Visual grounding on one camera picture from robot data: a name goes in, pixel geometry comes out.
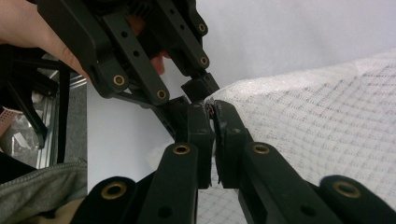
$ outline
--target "brass bushing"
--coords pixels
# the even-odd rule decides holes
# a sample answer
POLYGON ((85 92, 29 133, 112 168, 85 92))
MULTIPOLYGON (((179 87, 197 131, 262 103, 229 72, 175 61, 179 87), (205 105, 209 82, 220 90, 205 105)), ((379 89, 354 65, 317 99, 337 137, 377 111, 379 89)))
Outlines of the brass bushing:
POLYGON ((113 77, 113 82, 117 86, 122 86, 123 84, 125 84, 125 78, 122 75, 115 75, 113 77))
POLYGON ((265 145, 255 145, 253 146, 253 151, 258 154, 267 154, 270 152, 270 148, 265 145))
POLYGON ((177 155, 186 155, 190 152, 190 148, 188 146, 180 145, 176 146, 173 149, 174 153, 177 155))
POLYGON ((204 26, 203 24, 199 24, 198 28, 201 32, 204 32, 206 30, 206 26, 204 26))
POLYGON ((361 196, 361 191, 356 188, 354 185, 346 182, 346 181, 335 181, 332 184, 332 187, 337 191, 339 194, 342 194, 348 198, 359 198, 361 196))
POLYGON ((107 200, 115 200, 126 192, 126 185, 121 181, 114 181, 106 185, 102 189, 102 198, 107 200))
POLYGON ((202 64, 207 64, 207 58, 206 57, 202 57, 201 58, 201 63, 202 64))
POLYGON ((158 96, 158 98, 160 98, 160 99, 165 99, 166 98, 166 91, 163 91, 163 90, 158 90, 157 91, 157 96, 158 96))

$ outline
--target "gray fabric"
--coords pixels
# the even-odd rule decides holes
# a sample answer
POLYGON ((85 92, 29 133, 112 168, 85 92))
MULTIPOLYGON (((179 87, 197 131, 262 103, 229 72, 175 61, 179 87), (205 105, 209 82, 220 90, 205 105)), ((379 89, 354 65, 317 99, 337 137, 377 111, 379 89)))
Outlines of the gray fabric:
POLYGON ((86 195, 85 162, 37 170, 0 185, 0 223, 20 222, 86 195))

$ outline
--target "white background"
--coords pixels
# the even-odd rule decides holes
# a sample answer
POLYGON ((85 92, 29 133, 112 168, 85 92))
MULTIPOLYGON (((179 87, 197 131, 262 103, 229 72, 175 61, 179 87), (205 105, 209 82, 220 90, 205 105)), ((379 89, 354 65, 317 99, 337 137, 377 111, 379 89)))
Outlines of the white background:
MULTIPOLYGON (((396 1, 197 0, 209 28, 205 52, 221 87, 368 57, 396 47, 396 1)), ((171 61, 163 80, 172 98, 187 79, 171 61)), ((89 189, 101 180, 152 172, 148 153, 169 140, 149 110, 103 99, 88 88, 89 189)))

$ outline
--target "white mesh fabric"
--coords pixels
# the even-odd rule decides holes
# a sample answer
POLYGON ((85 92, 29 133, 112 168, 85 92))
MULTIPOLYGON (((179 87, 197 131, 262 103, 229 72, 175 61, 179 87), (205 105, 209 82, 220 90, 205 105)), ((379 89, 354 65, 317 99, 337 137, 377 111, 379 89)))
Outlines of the white mesh fabric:
POLYGON ((211 98, 232 103, 254 140, 276 147, 302 178, 345 175, 396 209, 396 49, 238 81, 211 98))

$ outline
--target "human hand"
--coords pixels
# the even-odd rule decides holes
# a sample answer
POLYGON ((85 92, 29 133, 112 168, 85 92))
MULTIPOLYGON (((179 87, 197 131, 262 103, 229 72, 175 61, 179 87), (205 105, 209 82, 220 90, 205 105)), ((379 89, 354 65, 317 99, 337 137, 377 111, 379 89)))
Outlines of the human hand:
MULTIPOLYGON (((129 17, 128 21, 136 35, 144 29, 142 20, 129 17)), ((78 59, 38 14, 37 6, 26 0, 0 0, 0 44, 41 48, 89 78, 78 59)), ((163 57, 168 56, 162 52, 151 59, 159 74, 164 72, 163 57)))

